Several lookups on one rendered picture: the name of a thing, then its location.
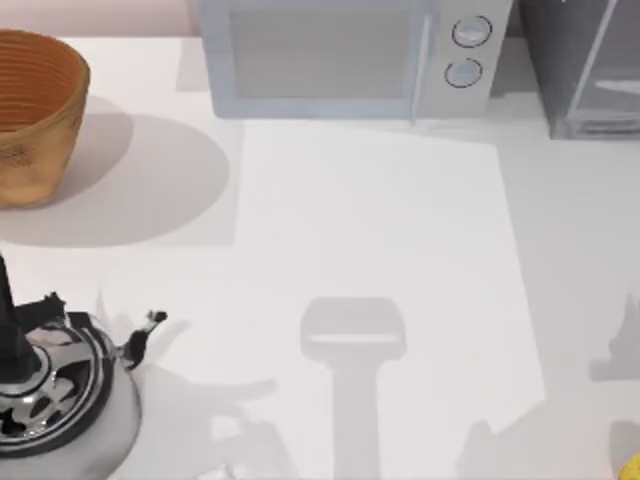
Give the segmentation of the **microwave door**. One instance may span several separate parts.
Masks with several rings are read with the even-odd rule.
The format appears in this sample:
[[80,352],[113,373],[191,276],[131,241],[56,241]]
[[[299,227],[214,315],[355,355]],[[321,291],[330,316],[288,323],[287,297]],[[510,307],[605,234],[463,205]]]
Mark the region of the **microwave door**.
[[196,0],[215,114],[410,119],[425,0]]

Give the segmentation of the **pale microwave oven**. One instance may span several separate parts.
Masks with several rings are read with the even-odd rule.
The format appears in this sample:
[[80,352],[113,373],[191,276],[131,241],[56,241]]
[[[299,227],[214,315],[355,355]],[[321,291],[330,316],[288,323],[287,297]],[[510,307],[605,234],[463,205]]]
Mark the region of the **pale microwave oven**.
[[[431,15],[431,42],[420,109],[421,119],[471,118],[483,113],[490,96],[513,0],[425,0]],[[470,16],[484,16],[492,24],[490,38],[476,48],[462,48],[452,39],[455,23]],[[444,79],[446,67],[472,58],[483,66],[475,85],[456,89]]]

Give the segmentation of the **microwave knob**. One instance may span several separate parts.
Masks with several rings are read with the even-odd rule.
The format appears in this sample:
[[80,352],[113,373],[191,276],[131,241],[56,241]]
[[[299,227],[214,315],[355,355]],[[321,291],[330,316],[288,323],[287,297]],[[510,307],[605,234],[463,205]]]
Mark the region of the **microwave knob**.
[[458,20],[452,28],[453,41],[462,48],[483,45],[492,34],[492,24],[484,16],[470,16]]
[[450,63],[444,72],[448,85],[456,89],[469,88],[478,83],[483,76],[483,66],[472,58]]

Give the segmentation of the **shiny metal kettle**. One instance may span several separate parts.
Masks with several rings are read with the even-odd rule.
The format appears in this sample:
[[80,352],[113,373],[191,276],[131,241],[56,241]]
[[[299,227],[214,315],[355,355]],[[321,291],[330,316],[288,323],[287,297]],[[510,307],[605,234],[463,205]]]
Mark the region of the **shiny metal kettle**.
[[138,436],[132,372],[167,313],[149,311],[117,345],[97,317],[67,311],[56,293],[14,305],[36,362],[22,383],[0,384],[0,480],[108,480]]

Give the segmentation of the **brown woven basket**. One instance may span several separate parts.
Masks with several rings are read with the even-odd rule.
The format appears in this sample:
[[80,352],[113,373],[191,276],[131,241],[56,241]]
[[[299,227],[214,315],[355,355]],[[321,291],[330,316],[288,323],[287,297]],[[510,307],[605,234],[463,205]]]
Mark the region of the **brown woven basket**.
[[91,69],[68,43],[0,29],[0,209],[49,201],[75,149]]

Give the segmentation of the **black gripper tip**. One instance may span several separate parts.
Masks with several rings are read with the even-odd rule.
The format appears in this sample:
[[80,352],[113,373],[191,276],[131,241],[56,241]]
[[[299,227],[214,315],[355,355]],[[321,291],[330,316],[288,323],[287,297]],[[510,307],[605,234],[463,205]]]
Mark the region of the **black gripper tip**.
[[35,369],[34,351],[21,330],[4,257],[0,254],[0,384],[22,383]]

